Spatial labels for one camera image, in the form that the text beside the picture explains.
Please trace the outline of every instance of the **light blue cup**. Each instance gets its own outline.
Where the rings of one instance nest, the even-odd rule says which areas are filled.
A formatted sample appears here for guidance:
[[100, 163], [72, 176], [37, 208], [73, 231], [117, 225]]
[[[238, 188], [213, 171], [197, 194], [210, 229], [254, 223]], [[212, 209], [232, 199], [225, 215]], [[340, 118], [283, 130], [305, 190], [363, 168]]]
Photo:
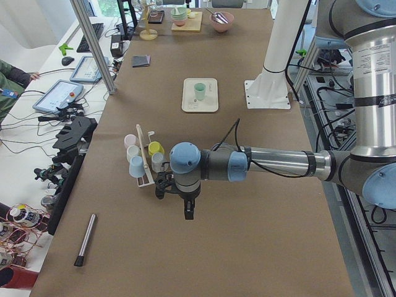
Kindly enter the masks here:
[[134, 156], [131, 159], [131, 162], [129, 162], [129, 174], [134, 178], [141, 178], [146, 174], [141, 156]]

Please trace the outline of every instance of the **white metal pole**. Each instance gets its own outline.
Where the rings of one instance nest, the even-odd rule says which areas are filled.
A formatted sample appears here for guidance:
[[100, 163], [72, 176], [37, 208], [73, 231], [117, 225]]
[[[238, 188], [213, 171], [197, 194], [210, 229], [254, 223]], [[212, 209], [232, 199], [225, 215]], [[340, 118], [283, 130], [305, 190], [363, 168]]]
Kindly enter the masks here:
[[280, 1], [263, 70], [255, 80], [245, 81], [247, 108], [290, 109], [284, 70], [308, 2]]

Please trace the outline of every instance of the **white pedestal base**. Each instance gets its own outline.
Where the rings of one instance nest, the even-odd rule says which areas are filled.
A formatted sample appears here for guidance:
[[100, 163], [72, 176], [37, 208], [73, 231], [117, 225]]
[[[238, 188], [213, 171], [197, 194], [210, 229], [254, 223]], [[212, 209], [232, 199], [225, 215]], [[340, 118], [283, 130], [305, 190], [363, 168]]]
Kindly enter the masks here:
[[247, 108], [274, 108], [289, 110], [290, 102], [284, 73], [270, 74], [274, 79], [262, 74], [256, 80], [245, 80], [245, 96]]

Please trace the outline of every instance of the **spoon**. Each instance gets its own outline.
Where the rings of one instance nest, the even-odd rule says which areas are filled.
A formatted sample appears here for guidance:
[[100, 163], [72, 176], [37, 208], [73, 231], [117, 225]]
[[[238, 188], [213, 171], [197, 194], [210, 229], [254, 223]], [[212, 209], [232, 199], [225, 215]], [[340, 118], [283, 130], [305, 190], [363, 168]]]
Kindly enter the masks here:
[[212, 12], [208, 7], [206, 9], [214, 16], [214, 21], [220, 24], [228, 24], [227, 18], [221, 12]]

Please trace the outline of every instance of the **cutting board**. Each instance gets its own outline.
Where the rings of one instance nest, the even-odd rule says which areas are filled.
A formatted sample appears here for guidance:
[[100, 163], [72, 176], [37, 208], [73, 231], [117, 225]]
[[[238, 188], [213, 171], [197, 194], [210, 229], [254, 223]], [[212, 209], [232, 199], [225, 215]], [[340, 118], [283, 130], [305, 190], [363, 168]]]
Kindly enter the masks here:
[[172, 31], [175, 32], [200, 32], [200, 24], [202, 22], [202, 11], [195, 11], [196, 17], [187, 19], [183, 26], [176, 26], [172, 24]]

